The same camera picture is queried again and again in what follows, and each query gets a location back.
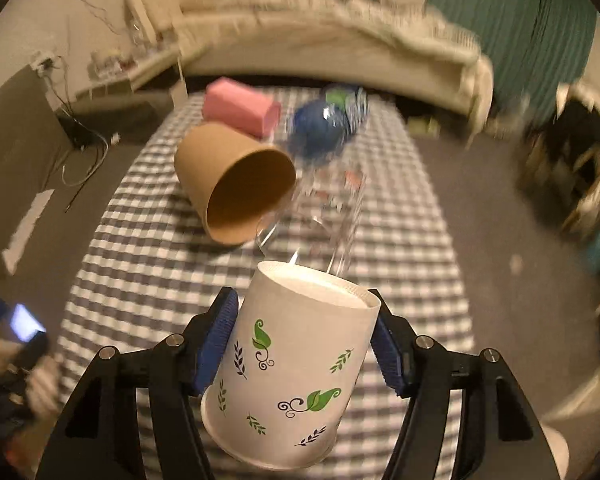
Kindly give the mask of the pink box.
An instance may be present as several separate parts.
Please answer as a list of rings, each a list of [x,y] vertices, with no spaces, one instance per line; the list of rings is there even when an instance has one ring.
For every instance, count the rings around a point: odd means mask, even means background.
[[[220,122],[256,139],[272,136],[281,110],[272,96],[230,78],[219,78],[204,90],[202,117],[206,122]]]

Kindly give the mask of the brown paper cup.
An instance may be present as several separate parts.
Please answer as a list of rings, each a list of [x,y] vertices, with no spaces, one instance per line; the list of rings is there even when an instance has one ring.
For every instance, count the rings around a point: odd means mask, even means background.
[[[174,170],[208,237],[225,246],[252,240],[261,218],[296,183],[296,168],[285,152],[220,122],[186,133]]]

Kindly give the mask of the low white side table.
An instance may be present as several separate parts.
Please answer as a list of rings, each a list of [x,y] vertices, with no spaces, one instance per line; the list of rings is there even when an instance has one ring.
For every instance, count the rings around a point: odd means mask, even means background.
[[[180,48],[166,47],[152,52],[128,68],[122,68],[89,87],[76,92],[76,100],[118,96],[137,91],[169,89],[169,82],[177,84],[183,81],[182,58]]]

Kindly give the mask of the white paper cup leaf print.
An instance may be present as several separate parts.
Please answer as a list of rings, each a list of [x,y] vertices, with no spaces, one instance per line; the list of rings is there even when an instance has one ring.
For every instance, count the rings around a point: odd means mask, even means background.
[[[212,440],[251,466],[324,460],[337,440],[380,310],[367,289],[262,261],[200,414]]]

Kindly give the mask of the cream sofa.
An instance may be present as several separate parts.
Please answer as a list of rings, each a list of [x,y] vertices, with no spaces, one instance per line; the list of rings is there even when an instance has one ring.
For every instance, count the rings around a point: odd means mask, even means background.
[[[391,0],[126,0],[150,41],[168,37],[186,74],[348,82],[486,124],[493,67],[470,30],[432,6]]]

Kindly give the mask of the clear plastic bottle blue label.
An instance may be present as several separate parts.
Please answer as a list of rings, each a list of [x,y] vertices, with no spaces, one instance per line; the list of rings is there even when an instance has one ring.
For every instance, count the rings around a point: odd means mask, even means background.
[[[367,93],[354,84],[332,84],[290,114],[284,148],[297,181],[260,220],[256,244],[264,258],[347,274],[365,174],[343,155],[367,118]]]

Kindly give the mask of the teal curtain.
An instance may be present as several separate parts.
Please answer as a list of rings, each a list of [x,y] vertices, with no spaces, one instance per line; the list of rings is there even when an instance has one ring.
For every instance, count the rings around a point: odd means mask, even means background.
[[[494,70],[498,108],[530,96],[536,122],[553,114],[561,82],[582,76],[597,12],[590,0],[427,0],[474,32]]]

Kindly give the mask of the white power strip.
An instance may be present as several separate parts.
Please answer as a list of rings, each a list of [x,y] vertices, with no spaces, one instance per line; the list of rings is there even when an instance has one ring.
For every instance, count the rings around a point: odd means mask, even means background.
[[[31,70],[43,77],[56,67],[58,55],[50,51],[35,51],[30,59]]]

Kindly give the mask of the grey checkered tablecloth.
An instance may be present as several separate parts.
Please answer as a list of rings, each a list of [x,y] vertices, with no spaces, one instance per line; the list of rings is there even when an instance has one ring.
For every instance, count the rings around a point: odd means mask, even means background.
[[[59,348],[69,400],[101,348],[122,356],[161,344],[206,312],[223,288],[239,297],[195,429],[218,479],[379,479],[414,396],[399,396],[370,350],[386,313],[429,338],[423,356],[471,352],[460,268],[416,145],[394,102],[368,100],[363,127],[311,217],[341,221],[312,259],[269,259],[258,232],[223,247],[211,205],[193,205],[174,168],[204,122],[201,96],[148,141],[112,196],[72,286]]]

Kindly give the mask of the cluttered basket at right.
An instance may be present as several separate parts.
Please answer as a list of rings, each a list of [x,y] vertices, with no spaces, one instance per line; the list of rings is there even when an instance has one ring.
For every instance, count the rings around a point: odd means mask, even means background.
[[[521,139],[517,185],[535,218],[586,247],[600,267],[600,92],[582,79],[560,84],[545,122]]]

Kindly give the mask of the phone with lit screen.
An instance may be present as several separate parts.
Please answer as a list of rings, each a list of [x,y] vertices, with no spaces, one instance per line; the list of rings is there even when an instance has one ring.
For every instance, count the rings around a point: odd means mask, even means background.
[[[23,304],[15,305],[9,327],[16,338],[25,344],[38,333],[46,332],[42,323]]]

